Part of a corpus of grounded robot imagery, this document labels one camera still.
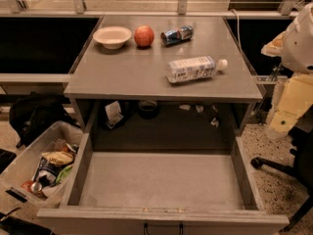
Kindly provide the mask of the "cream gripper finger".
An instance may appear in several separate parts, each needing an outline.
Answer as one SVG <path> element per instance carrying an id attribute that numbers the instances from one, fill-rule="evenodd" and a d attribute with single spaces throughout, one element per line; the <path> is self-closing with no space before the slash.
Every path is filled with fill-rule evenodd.
<path id="1" fill-rule="evenodd" d="M 265 44 L 261 53 L 269 57 L 281 57 L 283 53 L 283 43 L 285 38 L 285 32 L 278 34 L 272 41 Z"/>
<path id="2" fill-rule="evenodd" d="M 295 73 L 274 87 L 272 108 L 266 119 L 266 136 L 285 137 L 313 105 L 313 75 Z"/>

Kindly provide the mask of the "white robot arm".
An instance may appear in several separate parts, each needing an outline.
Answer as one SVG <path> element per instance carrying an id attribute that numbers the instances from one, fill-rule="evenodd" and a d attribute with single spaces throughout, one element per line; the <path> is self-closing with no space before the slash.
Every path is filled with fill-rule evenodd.
<path id="1" fill-rule="evenodd" d="M 313 106 L 313 4 L 307 4 L 261 53 L 280 57 L 282 67 L 292 71 L 291 78 L 275 85 L 266 119 L 267 137 L 278 139 Z"/>

